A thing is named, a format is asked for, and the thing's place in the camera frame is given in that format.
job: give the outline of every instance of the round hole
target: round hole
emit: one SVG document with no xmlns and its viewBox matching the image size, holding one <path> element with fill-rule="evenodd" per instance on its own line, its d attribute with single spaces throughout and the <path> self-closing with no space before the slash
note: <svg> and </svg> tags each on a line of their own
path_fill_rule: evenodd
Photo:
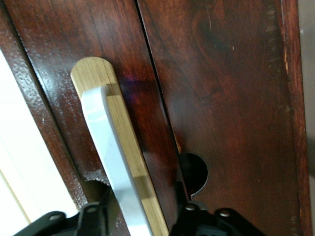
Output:
<svg viewBox="0 0 315 236">
<path fill-rule="evenodd" d="M 187 192 L 193 196 L 205 186 L 208 167 L 201 157 L 192 153 L 180 154 L 179 160 Z"/>
</svg>

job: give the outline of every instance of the dark wood door panel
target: dark wood door panel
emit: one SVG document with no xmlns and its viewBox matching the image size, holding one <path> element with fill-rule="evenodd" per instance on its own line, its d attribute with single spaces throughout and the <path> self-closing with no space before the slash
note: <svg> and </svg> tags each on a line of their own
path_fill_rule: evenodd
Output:
<svg viewBox="0 0 315 236">
<path fill-rule="evenodd" d="M 178 150 L 208 166 L 192 198 L 269 236 L 311 235 L 296 2 L 138 5 Z"/>
<path fill-rule="evenodd" d="M 168 226 L 178 162 L 134 1 L 5 0 L 78 172 L 107 183 L 70 71 L 81 58 L 113 64 Z"/>
</svg>

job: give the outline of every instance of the door handle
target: door handle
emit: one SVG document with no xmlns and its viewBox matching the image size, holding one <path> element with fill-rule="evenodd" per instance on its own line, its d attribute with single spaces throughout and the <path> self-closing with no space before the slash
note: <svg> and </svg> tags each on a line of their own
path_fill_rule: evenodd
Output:
<svg viewBox="0 0 315 236">
<path fill-rule="evenodd" d="M 130 235 L 167 236 L 168 228 L 112 65 L 101 58 L 84 58 L 75 64 L 71 78 Z"/>
<path fill-rule="evenodd" d="M 106 99 L 108 94 L 109 88 L 106 85 L 83 92 L 81 103 L 84 118 L 130 235 L 152 236 L 109 111 Z"/>
</svg>

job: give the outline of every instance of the scratch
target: scratch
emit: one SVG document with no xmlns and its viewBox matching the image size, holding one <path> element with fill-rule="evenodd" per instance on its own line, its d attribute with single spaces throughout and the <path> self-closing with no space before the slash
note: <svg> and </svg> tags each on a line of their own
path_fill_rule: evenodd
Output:
<svg viewBox="0 0 315 236">
<path fill-rule="evenodd" d="M 206 2 L 206 8 L 207 8 L 207 15 L 208 15 L 208 19 L 209 19 L 210 31 L 212 31 L 211 18 L 210 18 L 209 7 L 208 7 L 207 3 L 208 3 L 208 1 Z"/>
<path fill-rule="evenodd" d="M 213 8 L 215 8 L 215 6 L 217 5 L 219 0 L 216 0 L 216 2 L 212 5 L 211 9 L 209 9 L 209 0 L 206 1 L 206 9 L 207 9 L 207 15 L 208 15 L 208 20 L 209 20 L 209 26 L 210 26 L 210 31 L 212 31 L 212 22 L 211 22 L 211 18 L 210 18 L 210 11 L 213 10 Z"/>
<path fill-rule="evenodd" d="M 288 67 L 288 64 L 287 64 L 286 47 L 284 47 L 284 63 L 285 63 L 285 71 L 286 71 L 286 74 L 289 75 L 289 67 Z"/>
</svg>

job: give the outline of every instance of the white wall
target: white wall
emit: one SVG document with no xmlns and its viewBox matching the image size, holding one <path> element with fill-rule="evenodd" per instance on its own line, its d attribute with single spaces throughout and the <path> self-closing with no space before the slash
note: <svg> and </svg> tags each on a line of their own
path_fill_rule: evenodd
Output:
<svg viewBox="0 0 315 236">
<path fill-rule="evenodd" d="M 0 170 L 0 236 L 11 236 L 50 211 L 76 214 L 1 52 Z"/>
</svg>

